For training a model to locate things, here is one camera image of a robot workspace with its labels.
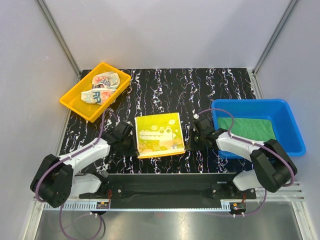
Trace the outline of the yellow patterned towel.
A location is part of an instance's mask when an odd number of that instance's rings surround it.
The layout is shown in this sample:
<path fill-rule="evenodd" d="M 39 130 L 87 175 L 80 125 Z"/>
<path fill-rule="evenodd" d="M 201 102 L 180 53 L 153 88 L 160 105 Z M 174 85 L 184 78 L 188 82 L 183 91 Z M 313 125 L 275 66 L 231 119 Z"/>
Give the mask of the yellow patterned towel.
<path fill-rule="evenodd" d="M 177 112 L 137 116 L 135 135 L 139 159 L 180 155 L 186 151 Z"/>

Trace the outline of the green microfibre towel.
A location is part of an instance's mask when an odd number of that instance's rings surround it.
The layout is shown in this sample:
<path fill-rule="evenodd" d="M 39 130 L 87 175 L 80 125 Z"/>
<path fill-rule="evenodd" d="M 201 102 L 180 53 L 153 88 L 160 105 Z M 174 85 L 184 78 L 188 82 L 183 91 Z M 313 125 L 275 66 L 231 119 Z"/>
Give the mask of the green microfibre towel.
<path fill-rule="evenodd" d="M 268 119 L 235 118 L 231 133 L 256 141 L 276 140 L 272 122 Z"/>

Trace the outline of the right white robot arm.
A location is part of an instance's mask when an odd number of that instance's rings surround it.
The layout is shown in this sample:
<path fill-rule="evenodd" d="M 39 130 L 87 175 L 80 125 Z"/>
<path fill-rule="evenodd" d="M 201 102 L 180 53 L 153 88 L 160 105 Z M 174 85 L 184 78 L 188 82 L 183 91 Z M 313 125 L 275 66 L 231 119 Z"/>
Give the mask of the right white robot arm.
<path fill-rule="evenodd" d="M 215 129 L 208 117 L 195 115 L 186 150 L 204 149 L 230 152 L 253 164 L 252 170 L 236 174 L 227 185 L 232 198 L 256 188 L 275 193 L 295 182 L 298 170 L 277 140 L 263 142 L 241 138 L 226 129 Z"/>

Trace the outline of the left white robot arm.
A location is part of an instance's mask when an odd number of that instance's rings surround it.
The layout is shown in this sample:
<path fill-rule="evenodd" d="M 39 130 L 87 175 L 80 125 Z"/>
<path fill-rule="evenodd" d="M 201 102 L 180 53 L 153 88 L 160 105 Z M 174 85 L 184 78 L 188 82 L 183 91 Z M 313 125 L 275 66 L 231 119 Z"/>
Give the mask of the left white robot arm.
<path fill-rule="evenodd" d="M 111 153 L 121 156 L 137 155 L 134 126 L 120 121 L 114 128 L 100 132 L 85 146 L 60 156 L 49 154 L 42 160 L 31 184 L 35 198 L 53 208 L 63 205 L 68 199 L 82 194 L 103 198 L 108 186 L 95 173 L 80 174 L 80 171 Z"/>

